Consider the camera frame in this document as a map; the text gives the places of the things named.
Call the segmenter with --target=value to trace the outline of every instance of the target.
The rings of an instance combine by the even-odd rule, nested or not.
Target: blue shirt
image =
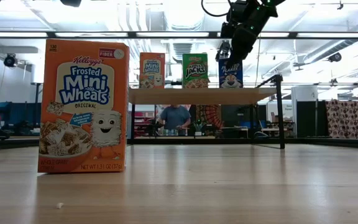
[[[160,118],[165,121],[165,129],[176,129],[177,126],[186,123],[190,118],[190,113],[184,106],[179,106],[178,108],[169,106],[162,111]]]

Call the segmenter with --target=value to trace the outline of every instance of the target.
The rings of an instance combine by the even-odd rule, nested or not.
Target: fluorescent light
[[[137,32],[137,37],[207,37],[208,32]]]
[[[45,32],[0,32],[0,37],[48,37]]]
[[[288,32],[261,32],[260,37],[288,37]]]
[[[57,37],[127,37],[126,32],[57,32]]]
[[[358,38],[358,33],[299,33],[297,37],[310,37],[310,38]]]

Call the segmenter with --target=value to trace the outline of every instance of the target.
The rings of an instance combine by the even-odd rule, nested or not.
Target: blue cereal box
[[[219,87],[242,88],[242,62],[226,68],[228,60],[228,58],[219,60]]]

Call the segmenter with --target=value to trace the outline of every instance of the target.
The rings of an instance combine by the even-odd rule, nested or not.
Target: person
[[[179,136],[185,136],[185,128],[191,123],[190,113],[184,106],[170,105],[162,111],[158,122],[164,124],[166,130],[177,129]]]

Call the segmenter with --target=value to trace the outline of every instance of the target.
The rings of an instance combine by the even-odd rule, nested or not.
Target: cereal box
[[[183,87],[208,88],[208,55],[183,54]]]
[[[47,40],[39,172],[124,170],[129,52]]]
[[[242,62],[226,68],[228,60],[228,58],[219,60],[219,87],[242,88]]]
[[[164,88],[165,54],[140,53],[139,88]]]

